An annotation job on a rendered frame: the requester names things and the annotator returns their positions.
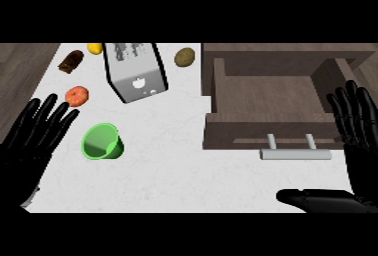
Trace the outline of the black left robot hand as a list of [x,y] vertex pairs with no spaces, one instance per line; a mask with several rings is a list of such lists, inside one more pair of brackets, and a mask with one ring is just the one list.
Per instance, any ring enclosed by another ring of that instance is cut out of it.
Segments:
[[38,190],[55,149],[80,111],[69,104],[55,104],[52,93],[44,101],[34,98],[0,143],[0,207],[24,210]]

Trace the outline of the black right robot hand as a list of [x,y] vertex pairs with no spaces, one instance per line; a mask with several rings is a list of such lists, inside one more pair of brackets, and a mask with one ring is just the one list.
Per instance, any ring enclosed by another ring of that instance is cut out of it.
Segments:
[[344,143],[353,192],[329,189],[282,189],[276,199],[306,213],[378,213],[378,106],[353,80],[326,95]]

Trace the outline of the green cup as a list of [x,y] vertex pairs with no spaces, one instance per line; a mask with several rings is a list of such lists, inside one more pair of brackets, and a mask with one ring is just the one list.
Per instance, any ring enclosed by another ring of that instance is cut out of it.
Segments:
[[124,152],[118,129],[111,123],[96,124],[81,140],[81,152],[87,159],[117,159]]

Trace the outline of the open brown wooden drawer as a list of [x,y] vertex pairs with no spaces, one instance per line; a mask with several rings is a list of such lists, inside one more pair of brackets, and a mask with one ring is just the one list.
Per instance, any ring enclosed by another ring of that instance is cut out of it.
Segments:
[[211,112],[205,115],[202,147],[266,149],[273,136],[283,149],[338,149],[341,136],[326,95],[354,78],[341,58],[320,63],[306,76],[230,76],[226,61],[213,62]]

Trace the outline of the orange fruit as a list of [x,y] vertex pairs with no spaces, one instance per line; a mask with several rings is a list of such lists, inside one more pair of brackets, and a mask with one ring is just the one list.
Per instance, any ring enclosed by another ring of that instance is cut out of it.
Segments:
[[89,100],[89,90],[83,86],[72,87],[65,93],[65,101],[71,107],[80,107]]

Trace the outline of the brown wooden cabinet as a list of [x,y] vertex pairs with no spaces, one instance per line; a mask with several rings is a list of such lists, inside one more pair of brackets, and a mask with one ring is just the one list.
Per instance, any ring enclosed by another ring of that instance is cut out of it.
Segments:
[[345,59],[356,69],[376,51],[372,43],[202,43],[202,95],[211,95],[215,58],[230,76],[310,76],[326,59]]

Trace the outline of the dark brown chocolate pastry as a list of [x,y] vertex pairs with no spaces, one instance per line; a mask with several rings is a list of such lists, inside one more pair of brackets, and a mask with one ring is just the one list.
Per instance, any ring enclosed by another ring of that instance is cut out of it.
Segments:
[[74,50],[65,57],[63,61],[58,65],[58,68],[65,73],[71,73],[78,67],[84,58],[84,53],[80,50]]

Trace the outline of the brown potato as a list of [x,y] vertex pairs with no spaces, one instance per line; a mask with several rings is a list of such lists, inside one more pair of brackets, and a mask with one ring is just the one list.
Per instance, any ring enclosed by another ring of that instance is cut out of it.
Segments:
[[192,48],[186,47],[179,50],[174,56],[174,63],[179,67],[187,67],[195,61],[195,51]]

